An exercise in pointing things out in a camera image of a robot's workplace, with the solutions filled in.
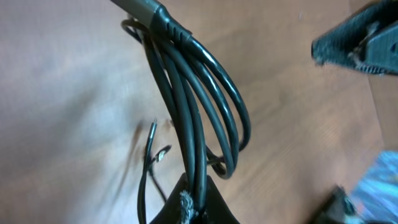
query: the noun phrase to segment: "thin black wire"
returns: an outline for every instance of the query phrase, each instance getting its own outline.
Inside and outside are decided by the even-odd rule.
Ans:
[[[138,220],[139,223],[146,223],[146,206],[145,206],[145,185],[147,180],[147,172],[150,169],[148,164],[150,163],[150,149],[152,147],[152,143],[155,136],[156,131],[156,121],[152,123],[150,126],[150,131],[147,139],[147,144],[145,146],[145,155],[144,155],[144,168],[142,170],[141,180],[139,182],[138,188],[138,199],[137,199],[137,212],[138,212]]]
[[[200,213],[204,212],[206,165],[211,165],[221,178],[230,178],[237,166],[239,151],[242,151],[249,142],[251,125],[241,95],[224,68],[193,37],[190,37],[187,43],[181,47],[175,46],[169,39],[151,34],[146,27],[134,19],[123,21],[122,27],[144,46],[150,69],[177,132],[187,174],[187,190],[194,198],[195,210]],[[243,138],[240,142],[228,102],[207,68],[220,81],[238,111],[243,125]],[[167,71],[169,78],[167,78],[164,70]],[[215,100],[226,126],[228,138],[202,84]],[[203,125],[192,90],[201,102],[215,129],[223,151],[221,157],[214,155],[205,144]],[[145,188],[145,185],[140,184],[139,187]],[[144,196],[140,196],[140,192],[142,191],[139,190],[139,199],[144,199]],[[137,208],[137,211],[139,217],[145,216],[142,214],[145,209]]]
[[[162,200],[164,203],[167,201],[167,197],[166,197],[166,194],[164,194],[164,191],[162,190],[158,181],[155,178],[155,172],[154,172],[153,166],[156,162],[159,162],[164,157],[164,155],[170,151],[171,148],[172,148],[171,145],[163,147],[154,157],[152,157],[150,164],[148,164],[149,168],[147,169],[148,173],[149,173],[149,177],[152,179],[153,183],[155,184],[155,187],[156,187],[158,193],[160,194],[160,196],[162,197]]]

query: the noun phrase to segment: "wood grain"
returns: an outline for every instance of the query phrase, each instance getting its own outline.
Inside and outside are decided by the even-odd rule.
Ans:
[[[368,78],[311,59],[311,41],[349,15],[345,0],[163,3],[241,91],[252,139],[216,184],[241,223],[304,223],[335,184],[351,189],[382,147]],[[110,1],[0,7],[0,223],[137,223],[142,148],[173,144],[155,171],[183,172],[141,46]],[[204,120],[206,140],[216,138]],[[162,201],[149,181],[149,219]]]
[[[369,77],[384,148],[398,150],[398,78]]]

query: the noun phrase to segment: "blue object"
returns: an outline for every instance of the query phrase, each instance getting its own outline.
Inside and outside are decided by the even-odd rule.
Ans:
[[[363,219],[398,223],[398,152],[380,153],[351,199]]]

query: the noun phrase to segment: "coiled cable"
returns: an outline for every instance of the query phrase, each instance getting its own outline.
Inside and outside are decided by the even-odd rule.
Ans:
[[[121,25],[144,47],[150,69],[177,132],[187,175],[186,190],[193,198],[195,210],[201,214],[205,211],[206,204],[206,166],[211,165],[222,179],[230,178],[238,164],[239,151],[249,142],[251,124],[238,89],[214,56],[173,19],[163,21],[166,21],[164,26],[159,26],[163,33],[157,32],[159,30],[149,30],[132,17],[122,21]],[[215,78],[226,90],[239,114],[243,125],[243,137],[240,142],[233,114]],[[204,87],[221,113],[226,133]],[[202,104],[215,130],[223,152],[221,157],[214,155],[206,146],[201,116],[193,93]],[[149,170],[146,162],[149,151],[150,146],[147,145],[143,170],[145,176]],[[143,208],[145,189],[142,189],[145,188],[145,181],[146,177],[141,178],[142,183],[140,182],[139,186],[137,212],[140,223],[146,223]]]

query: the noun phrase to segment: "exposed wire tip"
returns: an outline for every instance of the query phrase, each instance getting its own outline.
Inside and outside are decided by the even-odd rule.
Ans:
[[[148,134],[148,139],[151,139],[151,142],[147,142],[147,144],[149,143],[149,148],[152,146],[152,140],[155,138],[156,127],[157,127],[157,123],[156,123],[156,119],[155,119],[154,122],[152,122],[152,124],[150,126],[150,130],[149,130],[149,134]]]
[[[163,159],[163,157],[170,151],[172,148],[172,145],[165,146],[163,149],[161,149],[155,156],[156,162],[159,162]]]

